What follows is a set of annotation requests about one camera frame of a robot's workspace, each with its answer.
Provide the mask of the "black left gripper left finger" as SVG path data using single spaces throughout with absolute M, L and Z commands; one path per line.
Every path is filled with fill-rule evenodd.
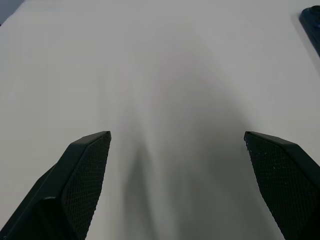
M 104 181 L 110 131 L 72 142 L 32 186 L 0 240 L 85 240 Z

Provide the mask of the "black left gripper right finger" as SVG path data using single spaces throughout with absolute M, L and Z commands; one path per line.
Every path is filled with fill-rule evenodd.
M 262 195 L 285 240 L 320 240 L 320 166 L 297 144 L 247 131 Z

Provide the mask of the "dark blue smartphone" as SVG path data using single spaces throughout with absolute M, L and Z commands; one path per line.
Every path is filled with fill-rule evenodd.
M 299 21 L 320 57 L 320 5 L 305 8 L 299 15 Z

